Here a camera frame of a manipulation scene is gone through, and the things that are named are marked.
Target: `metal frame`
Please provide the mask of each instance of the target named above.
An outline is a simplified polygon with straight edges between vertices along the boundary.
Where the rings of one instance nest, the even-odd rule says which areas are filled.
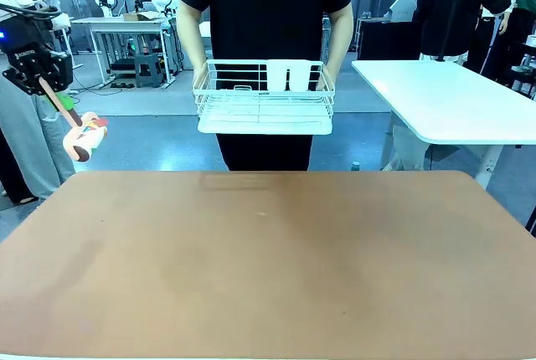
[[[271,60],[207,60],[204,76],[193,86],[198,129],[211,134],[331,134],[335,85],[322,61],[304,63],[307,72],[293,69],[301,62],[281,60],[278,70],[271,69]],[[271,71],[283,85],[270,86]],[[286,90],[287,71],[293,90]],[[293,84],[293,71],[299,85]]]
[[[398,116],[391,111],[389,127],[385,133],[384,148],[382,150],[382,157],[380,160],[380,170],[387,166],[391,159],[391,154],[393,153],[393,126],[397,122],[397,117]],[[465,147],[481,160],[475,180],[484,189],[487,189],[487,185],[489,184],[493,172],[495,171],[497,161],[501,156],[501,152],[503,151],[503,145],[480,145]]]
[[[102,42],[101,45],[103,48],[102,54],[105,56],[106,61],[109,66],[110,65],[110,60],[108,59],[109,49],[107,47],[107,43],[105,43],[105,38],[103,37],[103,35],[107,35],[107,34],[112,34],[112,35],[156,34],[156,35],[159,35],[160,40],[162,42],[162,55],[164,58],[164,67],[166,70],[166,77],[167,77],[166,84],[164,84],[161,88],[165,90],[168,86],[170,86],[175,81],[175,77],[172,76],[171,70],[169,68],[168,60],[174,56],[170,55],[168,52],[168,47],[166,46],[166,42],[167,42],[166,33],[164,32],[165,28],[163,27],[164,24],[169,20],[173,20],[173,19],[162,18],[162,19],[156,19],[152,21],[129,22],[129,21],[120,20],[119,18],[85,18],[85,19],[81,19],[78,21],[74,21],[73,23],[88,24],[90,26],[91,41],[93,43],[93,48],[97,54],[97,62],[99,65],[100,76],[102,78],[102,84],[100,84],[99,87],[102,88],[103,86],[110,84],[114,80],[113,77],[110,77],[109,79],[107,79],[105,76],[105,71],[101,63],[100,55],[98,54],[99,50],[97,48],[97,43],[95,39],[95,35],[100,37],[100,40]],[[111,39],[111,43],[112,43],[111,48],[112,50],[114,50],[113,39]]]
[[[528,218],[527,226],[525,226],[525,229],[533,237],[536,237],[536,207],[534,207],[534,211],[530,215],[530,218]]]

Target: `white wire basket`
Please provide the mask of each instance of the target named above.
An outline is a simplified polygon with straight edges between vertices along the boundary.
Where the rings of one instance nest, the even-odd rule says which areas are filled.
[[[331,134],[335,85],[322,61],[209,59],[205,66],[193,86],[202,133]]]

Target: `gray floor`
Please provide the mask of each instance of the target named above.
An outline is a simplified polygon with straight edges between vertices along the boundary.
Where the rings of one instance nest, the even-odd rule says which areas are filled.
[[[109,120],[110,135],[90,162],[77,164],[78,171],[224,170],[215,137],[197,131],[195,116],[118,116]],[[389,115],[383,113],[336,114],[333,134],[315,137],[311,169],[347,171],[353,161],[360,161],[364,171],[377,170],[388,121]],[[536,147],[505,148],[488,189],[522,224],[536,204],[535,157]],[[465,150],[433,163],[435,170],[457,169],[471,175],[477,166],[477,159]],[[38,205],[1,211],[0,241]]]

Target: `desk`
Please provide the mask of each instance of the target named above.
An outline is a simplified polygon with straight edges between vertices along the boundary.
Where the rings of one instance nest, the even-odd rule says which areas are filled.
[[[536,144],[536,102],[460,65],[436,61],[354,61],[390,106],[381,165],[393,148],[397,115],[422,141],[467,146],[481,158],[476,180],[487,187],[504,145]]]
[[[172,76],[172,73],[169,69],[168,63],[168,50],[166,49],[166,42],[164,38],[164,30],[168,27],[170,18],[157,18],[152,21],[125,21],[123,17],[104,17],[104,18],[84,18],[73,21],[72,23],[86,24],[90,27],[91,32],[91,41],[93,43],[93,48],[97,54],[97,62],[99,64],[100,76],[102,77],[102,84],[105,85],[111,80],[107,80],[105,77],[104,70],[102,68],[101,61],[98,59],[98,47],[95,40],[95,35],[103,34],[116,34],[116,33],[126,33],[126,34],[147,34],[155,33],[160,35],[160,40],[162,41],[162,55],[164,58],[164,66],[166,70],[167,83],[163,88],[167,88],[170,84],[173,83],[175,77]]]
[[[89,172],[0,244],[0,352],[523,359],[536,240],[459,172]]]

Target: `person in black jacket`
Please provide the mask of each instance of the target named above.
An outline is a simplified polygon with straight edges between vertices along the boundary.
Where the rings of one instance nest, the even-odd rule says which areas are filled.
[[[477,27],[480,7],[499,14],[511,4],[512,0],[417,0],[413,19],[423,27],[420,52],[434,57],[441,53],[451,57],[466,53]]]

